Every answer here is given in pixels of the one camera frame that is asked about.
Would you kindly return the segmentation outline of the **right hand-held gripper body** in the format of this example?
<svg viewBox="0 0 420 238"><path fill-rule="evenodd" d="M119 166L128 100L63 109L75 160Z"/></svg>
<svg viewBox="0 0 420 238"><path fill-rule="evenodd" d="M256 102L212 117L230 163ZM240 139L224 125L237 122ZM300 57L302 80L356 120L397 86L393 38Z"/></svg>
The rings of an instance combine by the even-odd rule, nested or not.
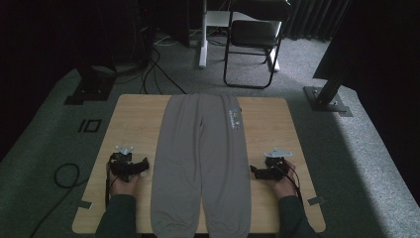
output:
<svg viewBox="0 0 420 238"><path fill-rule="evenodd" d="M263 155L266 168L261 171L261 179L282 180L289 171L289 165L285 162L285 158L290 157L292 153L274 148Z"/></svg>

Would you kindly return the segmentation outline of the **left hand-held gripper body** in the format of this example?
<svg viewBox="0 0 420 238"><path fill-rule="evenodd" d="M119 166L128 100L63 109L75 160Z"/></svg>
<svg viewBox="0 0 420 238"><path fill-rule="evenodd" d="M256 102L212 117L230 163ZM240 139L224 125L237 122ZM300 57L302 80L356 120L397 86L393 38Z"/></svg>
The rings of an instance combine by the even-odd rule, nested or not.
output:
<svg viewBox="0 0 420 238"><path fill-rule="evenodd" d="M110 156L109 168L114 176L129 182L131 177L143 171L143 163L132 162L133 147L116 146L116 152Z"/></svg>

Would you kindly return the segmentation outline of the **grey pants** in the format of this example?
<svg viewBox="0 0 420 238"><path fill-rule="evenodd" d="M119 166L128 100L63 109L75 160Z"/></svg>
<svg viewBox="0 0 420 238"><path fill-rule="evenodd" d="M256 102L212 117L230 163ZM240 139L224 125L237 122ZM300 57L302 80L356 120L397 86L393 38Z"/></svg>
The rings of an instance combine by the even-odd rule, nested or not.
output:
<svg viewBox="0 0 420 238"><path fill-rule="evenodd" d="M157 238L247 238L252 198L242 111L231 95L174 95L154 164L151 223Z"/></svg>

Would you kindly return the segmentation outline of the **person's left hand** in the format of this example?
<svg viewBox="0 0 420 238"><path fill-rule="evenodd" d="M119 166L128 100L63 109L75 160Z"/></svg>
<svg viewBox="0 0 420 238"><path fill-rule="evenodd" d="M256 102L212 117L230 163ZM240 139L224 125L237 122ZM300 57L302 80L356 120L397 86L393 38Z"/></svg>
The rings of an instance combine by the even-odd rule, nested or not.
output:
<svg viewBox="0 0 420 238"><path fill-rule="evenodd" d="M132 176L129 182L125 182L117 178L112 172L109 172L108 175L110 179L110 185L109 185L110 195L125 194L125 195L135 196L137 194L138 183L140 179L139 175Z"/></svg>

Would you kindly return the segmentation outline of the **person's right hand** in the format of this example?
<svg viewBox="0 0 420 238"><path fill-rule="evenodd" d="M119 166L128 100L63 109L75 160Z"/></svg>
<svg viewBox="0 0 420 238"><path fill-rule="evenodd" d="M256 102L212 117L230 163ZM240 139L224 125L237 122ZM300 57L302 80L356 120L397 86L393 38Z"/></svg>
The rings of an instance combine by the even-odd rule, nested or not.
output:
<svg viewBox="0 0 420 238"><path fill-rule="evenodd" d="M282 180L270 180L268 184L273 189L275 196L278 199L285 198L287 196L296 196L296 186L295 186L295 179L293 175L293 171L295 169L295 165L290 163L289 161L285 162L289 166L289 170L287 176Z"/></svg>

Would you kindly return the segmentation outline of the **black stand base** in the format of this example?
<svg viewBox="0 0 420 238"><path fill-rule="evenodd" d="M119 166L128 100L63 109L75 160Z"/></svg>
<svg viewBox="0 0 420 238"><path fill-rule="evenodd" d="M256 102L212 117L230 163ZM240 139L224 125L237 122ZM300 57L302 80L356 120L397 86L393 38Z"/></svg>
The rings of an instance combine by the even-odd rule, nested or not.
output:
<svg viewBox="0 0 420 238"><path fill-rule="evenodd" d="M107 101L112 91L115 75L99 72L91 66L78 67L80 81L72 95L66 97L65 105L81 105L85 101Z"/></svg>

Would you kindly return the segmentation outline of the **black metal stand with plate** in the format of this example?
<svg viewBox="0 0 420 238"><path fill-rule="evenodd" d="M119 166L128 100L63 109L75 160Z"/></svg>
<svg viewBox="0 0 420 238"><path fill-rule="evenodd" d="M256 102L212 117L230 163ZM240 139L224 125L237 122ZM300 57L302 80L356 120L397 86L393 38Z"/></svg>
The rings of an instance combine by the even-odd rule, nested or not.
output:
<svg viewBox="0 0 420 238"><path fill-rule="evenodd" d="M336 69L331 79L323 87L305 86L304 92L313 111L337 112L341 117L352 117L353 113L338 94L339 88L349 74L349 68L344 65Z"/></svg>

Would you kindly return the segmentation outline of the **black folding chair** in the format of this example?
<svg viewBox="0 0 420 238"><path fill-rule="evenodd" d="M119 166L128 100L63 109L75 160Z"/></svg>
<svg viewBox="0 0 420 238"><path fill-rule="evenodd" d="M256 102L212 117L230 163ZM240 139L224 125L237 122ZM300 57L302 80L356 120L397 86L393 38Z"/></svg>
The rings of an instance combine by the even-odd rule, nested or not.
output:
<svg viewBox="0 0 420 238"><path fill-rule="evenodd" d="M224 52L224 83L231 87L265 89L272 83L275 62L278 59L284 25L292 15L287 0L232 0L229 8L227 40ZM245 55L231 47L261 49L267 62L274 53L266 85L230 83L227 78L229 55Z"/></svg>

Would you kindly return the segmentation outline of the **dark curtain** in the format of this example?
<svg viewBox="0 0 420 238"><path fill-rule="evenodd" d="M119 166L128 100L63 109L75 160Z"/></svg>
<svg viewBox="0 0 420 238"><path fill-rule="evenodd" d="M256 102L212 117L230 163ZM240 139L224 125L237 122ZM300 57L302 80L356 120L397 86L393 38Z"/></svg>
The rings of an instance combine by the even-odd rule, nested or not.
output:
<svg viewBox="0 0 420 238"><path fill-rule="evenodd" d="M291 40L331 41L352 0L287 0L292 15L283 35Z"/></svg>

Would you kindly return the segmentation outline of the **white desk frame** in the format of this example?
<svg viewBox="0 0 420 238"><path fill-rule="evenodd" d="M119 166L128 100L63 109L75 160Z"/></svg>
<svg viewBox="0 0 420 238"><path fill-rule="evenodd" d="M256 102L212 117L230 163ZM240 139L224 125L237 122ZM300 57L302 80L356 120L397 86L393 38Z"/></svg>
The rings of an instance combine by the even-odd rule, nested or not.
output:
<svg viewBox="0 0 420 238"><path fill-rule="evenodd" d="M230 13L224 9L224 6L229 3L229 0L223 0L222 4L217 7L215 10L208 10L208 0L202 0L202 28L201 28L201 49L199 55L199 67L205 68L207 65L207 50L208 50L208 41L207 36L207 27L228 27L229 23L229 16ZM242 13L234 13L233 15L234 20L250 20L250 21L258 21L248 15ZM276 29L276 33L279 36L280 28L283 26L282 22L272 22L274 28ZM275 53L270 53L269 61L274 65L274 72L279 71L279 63L277 59L274 59Z"/></svg>

